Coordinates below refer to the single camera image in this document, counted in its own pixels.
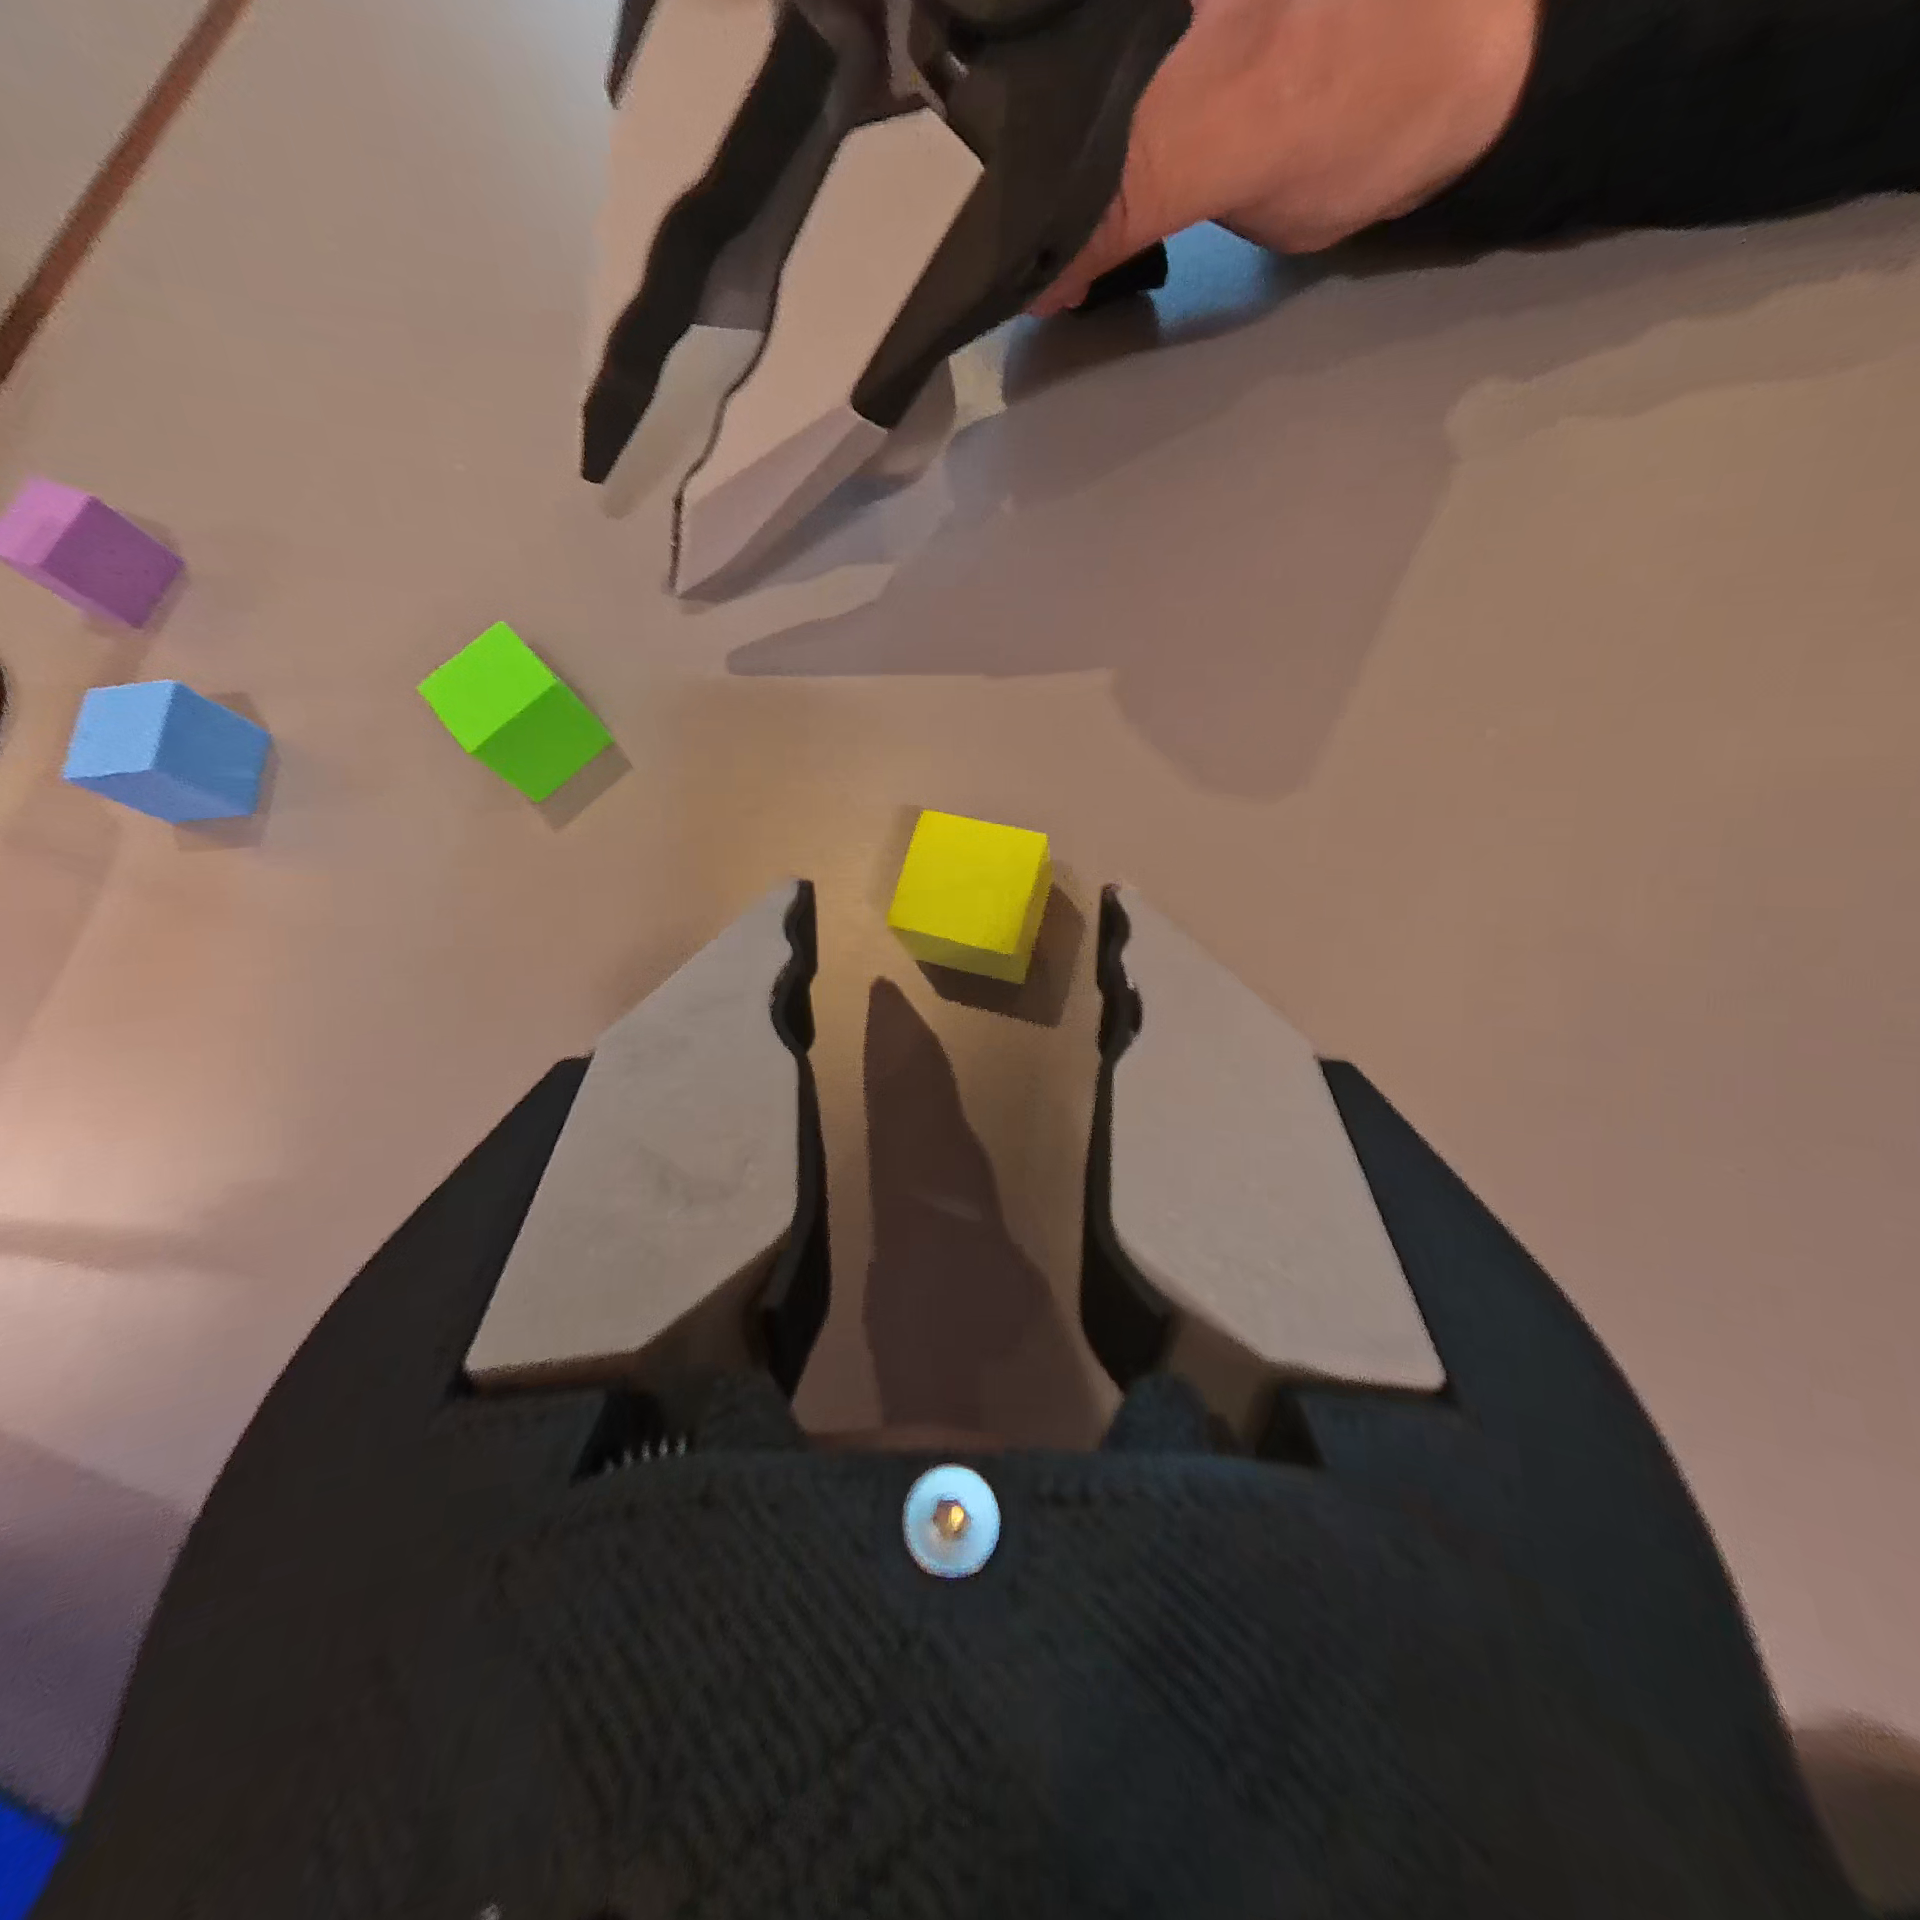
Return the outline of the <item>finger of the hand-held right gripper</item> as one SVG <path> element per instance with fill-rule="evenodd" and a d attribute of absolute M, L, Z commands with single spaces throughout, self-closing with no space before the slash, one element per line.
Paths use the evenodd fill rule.
<path fill-rule="evenodd" d="M 756 564 L 888 442 L 877 402 L 853 390 L 980 173 L 934 110 L 838 142 L 782 262 L 761 346 L 677 496 L 676 596 Z"/>
<path fill-rule="evenodd" d="M 622 11 L 588 279 L 581 475 L 662 486 L 751 367 L 835 144 L 816 11 Z"/>

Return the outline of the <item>yellow foam cube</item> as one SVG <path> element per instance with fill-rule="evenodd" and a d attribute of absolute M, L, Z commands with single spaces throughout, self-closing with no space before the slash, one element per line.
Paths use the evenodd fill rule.
<path fill-rule="evenodd" d="M 885 907 L 885 926 L 923 966 L 1017 987 L 1052 891 L 1044 830 L 920 809 Z"/>

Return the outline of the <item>blue foam cube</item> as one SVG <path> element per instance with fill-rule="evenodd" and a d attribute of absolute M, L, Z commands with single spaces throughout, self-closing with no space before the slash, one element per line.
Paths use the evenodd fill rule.
<path fill-rule="evenodd" d="M 84 692 L 59 780 L 173 826 L 249 817 L 270 732 L 190 683 L 99 683 Z"/>

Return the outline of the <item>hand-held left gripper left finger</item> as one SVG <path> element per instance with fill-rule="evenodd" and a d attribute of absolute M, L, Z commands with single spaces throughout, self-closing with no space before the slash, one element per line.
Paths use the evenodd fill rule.
<path fill-rule="evenodd" d="M 591 1045 L 463 1375 L 657 1404 L 719 1373 L 798 1393 L 831 1300 L 810 1063 L 817 903 L 787 878 Z"/>

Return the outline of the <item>person's right hand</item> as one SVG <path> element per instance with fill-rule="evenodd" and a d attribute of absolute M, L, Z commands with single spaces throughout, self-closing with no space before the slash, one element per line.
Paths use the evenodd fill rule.
<path fill-rule="evenodd" d="M 1201 224 L 1332 248 L 1459 179 L 1519 105 L 1536 1 L 1208 1 L 1145 85 L 1115 198 L 1028 311 Z"/>

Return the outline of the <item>green foam cube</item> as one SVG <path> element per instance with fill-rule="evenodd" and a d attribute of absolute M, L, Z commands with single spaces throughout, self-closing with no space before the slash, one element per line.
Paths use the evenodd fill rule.
<path fill-rule="evenodd" d="M 472 635 L 416 692 L 463 754 L 529 804 L 611 750 L 606 722 L 505 619 Z"/>

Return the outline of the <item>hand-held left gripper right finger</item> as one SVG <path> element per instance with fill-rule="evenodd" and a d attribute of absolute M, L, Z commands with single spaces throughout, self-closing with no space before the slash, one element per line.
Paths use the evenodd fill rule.
<path fill-rule="evenodd" d="M 1446 1370 L 1308 1035 L 1130 883 L 1101 887 L 1078 1315 L 1119 1393 L 1216 1420 Z"/>

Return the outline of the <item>purple foam cube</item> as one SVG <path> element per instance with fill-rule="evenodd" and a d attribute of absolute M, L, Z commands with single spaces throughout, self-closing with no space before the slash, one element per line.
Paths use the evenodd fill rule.
<path fill-rule="evenodd" d="M 2 564 L 124 627 L 144 627 L 183 572 L 178 551 L 99 496 L 40 475 L 4 506 Z"/>

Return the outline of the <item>blue plastic bin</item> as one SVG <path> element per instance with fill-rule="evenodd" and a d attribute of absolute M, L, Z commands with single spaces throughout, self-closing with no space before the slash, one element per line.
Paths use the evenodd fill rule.
<path fill-rule="evenodd" d="M 7 1791 L 2 1791 L 0 1830 L 2 1918 L 27 1918 L 63 1853 L 67 1830 Z"/>

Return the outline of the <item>person's right forearm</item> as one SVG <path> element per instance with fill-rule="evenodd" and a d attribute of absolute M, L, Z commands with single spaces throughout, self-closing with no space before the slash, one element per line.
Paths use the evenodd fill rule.
<path fill-rule="evenodd" d="M 1475 4 L 1485 139 L 1357 233 L 1487 251 L 1740 228 L 1918 186 L 1914 1 Z"/>

